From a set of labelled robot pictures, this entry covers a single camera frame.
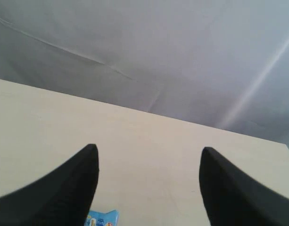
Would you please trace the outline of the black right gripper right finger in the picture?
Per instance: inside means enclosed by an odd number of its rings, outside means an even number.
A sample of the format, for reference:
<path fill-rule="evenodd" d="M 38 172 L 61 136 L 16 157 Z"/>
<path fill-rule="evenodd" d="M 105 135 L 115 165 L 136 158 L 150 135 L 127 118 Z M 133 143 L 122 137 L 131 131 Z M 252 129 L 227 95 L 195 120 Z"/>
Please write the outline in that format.
<path fill-rule="evenodd" d="M 289 226 L 289 199 L 211 147 L 202 150 L 199 186 L 212 226 Z"/>

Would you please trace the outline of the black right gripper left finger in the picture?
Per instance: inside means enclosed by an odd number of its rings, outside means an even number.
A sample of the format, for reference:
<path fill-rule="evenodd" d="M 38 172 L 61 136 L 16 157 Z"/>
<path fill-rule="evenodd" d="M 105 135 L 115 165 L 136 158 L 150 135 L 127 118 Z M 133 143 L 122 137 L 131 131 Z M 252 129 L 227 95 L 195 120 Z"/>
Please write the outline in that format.
<path fill-rule="evenodd" d="M 0 226 L 82 226 L 98 178 L 98 149 L 88 144 L 49 174 L 0 197 Z"/>

